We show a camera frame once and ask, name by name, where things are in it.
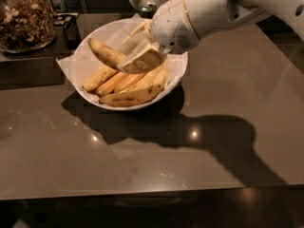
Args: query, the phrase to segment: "bowl of bananas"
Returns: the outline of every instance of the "bowl of bananas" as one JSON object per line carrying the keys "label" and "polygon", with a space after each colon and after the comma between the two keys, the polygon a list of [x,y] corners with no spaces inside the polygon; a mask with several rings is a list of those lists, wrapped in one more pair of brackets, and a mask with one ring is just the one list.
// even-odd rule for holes
{"label": "bowl of bananas", "polygon": [[177,86],[187,68],[187,53],[160,56],[157,48],[150,47],[146,55],[154,57],[148,64],[137,68],[126,63],[149,34],[149,22],[134,16],[106,24],[91,32],[73,55],[57,61],[83,98],[109,110],[137,110]]}

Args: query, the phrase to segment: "white bowl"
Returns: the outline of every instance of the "white bowl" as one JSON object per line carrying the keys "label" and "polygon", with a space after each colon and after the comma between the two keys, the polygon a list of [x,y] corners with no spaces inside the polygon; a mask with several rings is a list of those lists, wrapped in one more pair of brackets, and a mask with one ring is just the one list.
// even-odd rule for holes
{"label": "white bowl", "polygon": [[162,91],[153,101],[149,103],[130,107],[113,107],[107,104],[100,104],[99,97],[97,95],[88,93],[82,89],[83,82],[86,78],[88,78],[97,68],[106,67],[91,52],[90,48],[88,47],[87,40],[89,38],[95,38],[107,43],[113,48],[118,48],[123,39],[134,29],[134,27],[137,26],[139,22],[140,21],[134,20],[133,18],[123,19],[97,28],[82,41],[72,56],[57,61],[60,68],[74,85],[77,92],[93,105],[104,109],[118,111],[141,109],[152,105],[169,94],[181,80],[181,77],[187,68],[187,53],[183,53],[182,55],[168,55],[169,77],[166,81],[164,91]]}

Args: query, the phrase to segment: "countertop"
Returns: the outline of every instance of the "countertop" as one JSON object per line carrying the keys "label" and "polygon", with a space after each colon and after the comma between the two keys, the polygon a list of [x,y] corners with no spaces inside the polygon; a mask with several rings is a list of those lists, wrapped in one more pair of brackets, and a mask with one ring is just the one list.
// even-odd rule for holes
{"label": "countertop", "polygon": [[[82,38],[118,18],[80,16]],[[68,81],[0,101],[0,200],[304,183],[304,75],[256,25],[202,40],[140,111],[100,109]]]}

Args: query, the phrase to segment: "nuts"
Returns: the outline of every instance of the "nuts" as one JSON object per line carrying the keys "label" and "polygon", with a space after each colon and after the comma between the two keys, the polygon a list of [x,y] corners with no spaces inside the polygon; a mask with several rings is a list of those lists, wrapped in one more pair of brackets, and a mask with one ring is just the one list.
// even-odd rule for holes
{"label": "nuts", "polygon": [[0,16],[1,49],[23,52],[43,48],[54,39],[53,22],[43,0],[7,2],[9,11]]}

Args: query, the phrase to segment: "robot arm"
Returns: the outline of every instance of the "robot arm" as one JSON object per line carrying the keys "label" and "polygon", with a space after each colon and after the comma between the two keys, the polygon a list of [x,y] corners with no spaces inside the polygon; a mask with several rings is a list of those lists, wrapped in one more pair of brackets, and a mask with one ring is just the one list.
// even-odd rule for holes
{"label": "robot arm", "polygon": [[184,53],[219,30],[275,15],[304,40],[304,0],[169,0],[152,19],[154,38],[171,53]]}

